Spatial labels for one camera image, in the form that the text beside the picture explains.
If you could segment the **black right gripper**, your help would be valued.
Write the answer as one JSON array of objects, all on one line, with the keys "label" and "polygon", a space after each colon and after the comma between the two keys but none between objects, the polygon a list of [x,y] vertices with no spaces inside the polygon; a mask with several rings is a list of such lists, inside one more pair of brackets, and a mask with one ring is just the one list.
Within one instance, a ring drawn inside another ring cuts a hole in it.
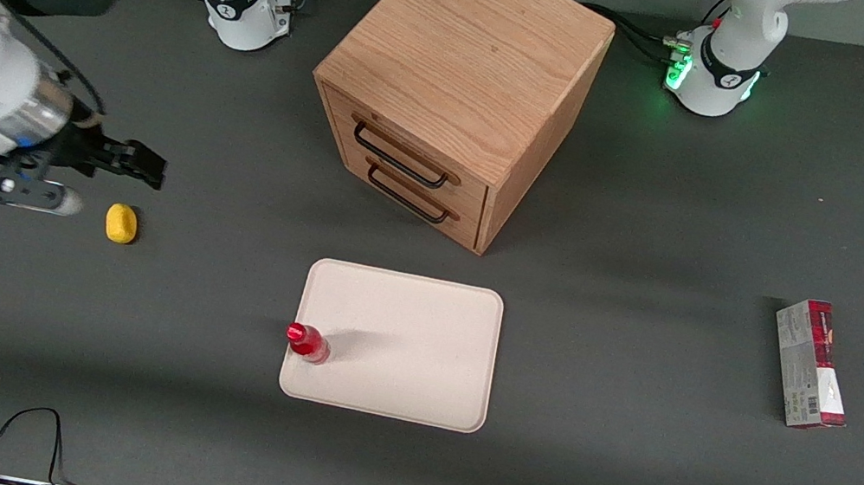
[{"label": "black right gripper", "polygon": [[163,190],[167,162],[136,140],[124,144],[108,138],[102,126],[78,127],[67,123],[52,139],[26,149],[18,148],[16,172],[43,179],[51,167],[74,169],[92,178],[97,171],[126,175],[144,182],[153,191]]}]

